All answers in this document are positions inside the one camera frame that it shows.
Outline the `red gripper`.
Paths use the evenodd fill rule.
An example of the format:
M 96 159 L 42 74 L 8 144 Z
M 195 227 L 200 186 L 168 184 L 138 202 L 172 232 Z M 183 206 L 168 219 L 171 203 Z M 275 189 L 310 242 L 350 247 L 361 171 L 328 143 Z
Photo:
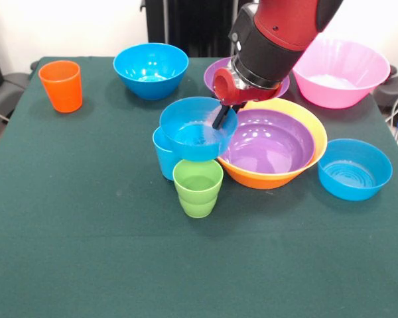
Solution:
M 212 123 L 213 129 L 219 129 L 230 106 L 235 113 L 243 109 L 248 101 L 263 101 L 277 96 L 282 88 L 280 83 L 276 88 L 263 89 L 249 85 L 240 79 L 229 68 L 219 68 L 213 78 L 214 93 L 221 101 L 221 109 Z

